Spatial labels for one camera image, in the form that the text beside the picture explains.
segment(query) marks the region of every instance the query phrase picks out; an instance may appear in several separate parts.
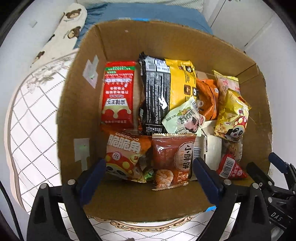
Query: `bed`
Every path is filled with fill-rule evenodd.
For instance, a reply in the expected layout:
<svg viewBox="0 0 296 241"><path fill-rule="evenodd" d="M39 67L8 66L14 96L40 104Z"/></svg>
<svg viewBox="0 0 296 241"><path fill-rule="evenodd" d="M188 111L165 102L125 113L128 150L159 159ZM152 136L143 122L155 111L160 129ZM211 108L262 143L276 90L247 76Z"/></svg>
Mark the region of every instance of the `bed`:
<svg viewBox="0 0 296 241"><path fill-rule="evenodd" d="M56 126L59 99L79 44L94 23L118 18L160 20L212 34L205 18L195 8L163 4L85 2L86 7L74 3L65 10L56 31L32 61L29 74L16 89L7 111L5 148L11 170L11 189L16 201L27 213L30 213L42 183L61 185ZM77 240L65 206L59 204L59 207L70 238ZM239 204L235 206L222 239L226 239L230 233L238 209ZM212 213L213 209L210 209L189 217L156 223L89 218L103 240L125 240L131 237L135 240L166 240L176 236L182 240L193 240L201 233Z"/></svg>

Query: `red and green package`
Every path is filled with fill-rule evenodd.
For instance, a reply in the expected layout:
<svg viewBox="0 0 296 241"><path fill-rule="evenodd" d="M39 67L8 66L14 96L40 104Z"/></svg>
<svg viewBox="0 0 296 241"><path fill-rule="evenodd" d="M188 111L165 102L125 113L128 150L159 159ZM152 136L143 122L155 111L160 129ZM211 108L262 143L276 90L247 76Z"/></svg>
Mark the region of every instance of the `red and green package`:
<svg viewBox="0 0 296 241"><path fill-rule="evenodd" d="M242 170L240 165L237 164L231 154L225 154L222 157L217 173L220 177L227 179L247 178L247 175Z"/></svg>
<svg viewBox="0 0 296 241"><path fill-rule="evenodd" d="M102 122L121 129L133 128L135 62L109 62L104 75Z"/></svg>

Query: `black cable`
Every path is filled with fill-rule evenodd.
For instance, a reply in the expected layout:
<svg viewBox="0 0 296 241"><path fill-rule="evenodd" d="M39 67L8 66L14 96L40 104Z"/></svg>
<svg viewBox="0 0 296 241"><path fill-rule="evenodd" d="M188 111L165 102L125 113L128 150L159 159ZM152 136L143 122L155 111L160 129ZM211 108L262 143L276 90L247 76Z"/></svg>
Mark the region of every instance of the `black cable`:
<svg viewBox="0 0 296 241"><path fill-rule="evenodd" d="M4 188L1 181L0 181L0 189L1 189L3 195L4 195L5 199L6 199L6 202L7 202L8 206L9 206L13 221L15 223L15 228L17 229L18 236L19 236L21 241L24 241L24 238L22 236L22 232L20 230L20 225L18 223L17 216L15 214L15 209L13 208L13 205L12 205L12 203L10 201L10 198L9 198L9 196L8 196L8 194L7 194L7 192L6 192L6 190L5 190L5 188Z"/></svg>

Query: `orange snack bag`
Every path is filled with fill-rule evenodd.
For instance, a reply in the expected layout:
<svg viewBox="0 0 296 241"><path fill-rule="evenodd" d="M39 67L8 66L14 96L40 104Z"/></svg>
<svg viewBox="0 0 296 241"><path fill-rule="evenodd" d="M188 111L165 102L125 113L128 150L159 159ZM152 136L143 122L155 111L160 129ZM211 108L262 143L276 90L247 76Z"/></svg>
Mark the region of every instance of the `orange snack bag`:
<svg viewBox="0 0 296 241"><path fill-rule="evenodd" d="M154 191L188 184L195 135L153 134Z"/></svg>
<svg viewBox="0 0 296 241"><path fill-rule="evenodd" d="M199 113L206 121L217 119L219 90L215 81L196 79L196 89Z"/></svg>
<svg viewBox="0 0 296 241"><path fill-rule="evenodd" d="M133 135L103 126L108 137L106 150L107 172L122 179L145 183L139 158L151 147L151 137Z"/></svg>

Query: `green stripe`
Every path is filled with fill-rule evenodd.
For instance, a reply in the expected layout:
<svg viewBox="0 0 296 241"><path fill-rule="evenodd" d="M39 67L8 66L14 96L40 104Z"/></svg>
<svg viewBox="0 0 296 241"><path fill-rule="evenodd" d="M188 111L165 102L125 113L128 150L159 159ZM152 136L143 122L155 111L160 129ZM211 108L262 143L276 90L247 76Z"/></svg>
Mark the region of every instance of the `green stripe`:
<svg viewBox="0 0 296 241"><path fill-rule="evenodd" d="M106 67L106 71L110 70L135 70L134 66L113 66L113 67Z"/></svg>

